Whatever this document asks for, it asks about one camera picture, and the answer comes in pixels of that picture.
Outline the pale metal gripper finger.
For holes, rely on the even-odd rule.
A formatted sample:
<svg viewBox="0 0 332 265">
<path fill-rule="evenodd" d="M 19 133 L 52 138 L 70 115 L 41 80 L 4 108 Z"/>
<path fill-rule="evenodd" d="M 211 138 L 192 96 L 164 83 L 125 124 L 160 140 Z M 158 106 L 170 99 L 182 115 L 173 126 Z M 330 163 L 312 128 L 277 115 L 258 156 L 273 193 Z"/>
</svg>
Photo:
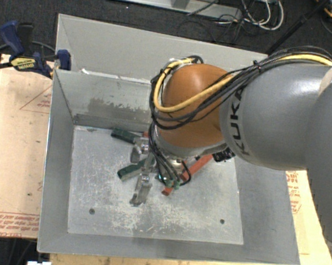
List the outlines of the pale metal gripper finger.
<svg viewBox="0 0 332 265">
<path fill-rule="evenodd" d="M 131 151 L 130 161 L 134 164 L 139 163 L 142 155 L 149 152 L 149 141 L 147 139 L 135 139 L 133 150 Z"/>
<path fill-rule="evenodd" d="M 147 200 L 148 194 L 151 190 L 150 176 L 141 174 L 138 177 L 135 192 L 130 200 L 130 204 L 134 207 L 138 207 L 144 204 Z"/>
</svg>

